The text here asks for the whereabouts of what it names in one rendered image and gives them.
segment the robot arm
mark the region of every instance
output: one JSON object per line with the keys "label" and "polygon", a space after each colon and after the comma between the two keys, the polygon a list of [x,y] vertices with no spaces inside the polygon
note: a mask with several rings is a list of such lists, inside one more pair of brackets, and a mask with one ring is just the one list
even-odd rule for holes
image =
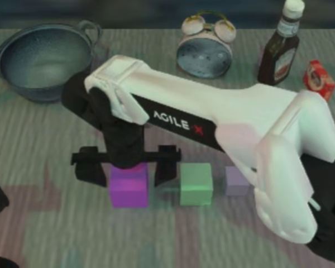
{"label": "robot arm", "polygon": [[317,231],[314,190],[302,154],[335,160],[335,124],[316,93],[256,84],[226,90],[152,70],[114,56],[85,80],[111,101],[112,114],[150,122],[225,152],[255,187],[257,212],[274,233],[308,243]]}

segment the ketchup bottle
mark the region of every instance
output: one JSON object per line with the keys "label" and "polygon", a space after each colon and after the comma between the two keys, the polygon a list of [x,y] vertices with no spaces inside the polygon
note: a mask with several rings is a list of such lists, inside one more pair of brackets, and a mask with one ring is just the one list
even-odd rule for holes
{"label": "ketchup bottle", "polygon": [[305,4],[302,0],[286,0],[277,30],[264,48],[257,80],[277,85],[289,74],[299,46],[297,32]]}

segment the alarm clock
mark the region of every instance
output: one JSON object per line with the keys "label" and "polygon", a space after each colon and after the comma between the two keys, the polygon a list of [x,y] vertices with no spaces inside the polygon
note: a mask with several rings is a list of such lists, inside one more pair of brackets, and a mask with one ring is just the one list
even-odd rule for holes
{"label": "alarm clock", "polygon": [[[216,23],[206,23],[203,14],[221,18]],[[230,43],[236,38],[236,28],[221,13],[200,11],[185,19],[184,34],[176,53],[178,66],[199,78],[216,78],[227,72],[232,64]]]}

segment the red box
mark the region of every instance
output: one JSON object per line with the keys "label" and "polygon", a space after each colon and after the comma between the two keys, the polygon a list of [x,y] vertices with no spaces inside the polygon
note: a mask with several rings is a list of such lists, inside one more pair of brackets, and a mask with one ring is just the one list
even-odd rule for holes
{"label": "red box", "polygon": [[309,90],[318,92],[326,101],[329,101],[335,89],[334,80],[318,60],[309,63],[303,82]]}

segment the white bottle cap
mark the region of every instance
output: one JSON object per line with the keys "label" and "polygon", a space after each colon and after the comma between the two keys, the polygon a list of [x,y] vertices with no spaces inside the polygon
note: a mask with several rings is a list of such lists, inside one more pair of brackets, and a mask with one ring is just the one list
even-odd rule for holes
{"label": "white bottle cap", "polygon": [[287,18],[301,18],[305,8],[302,0],[286,0],[283,8],[283,15]]}

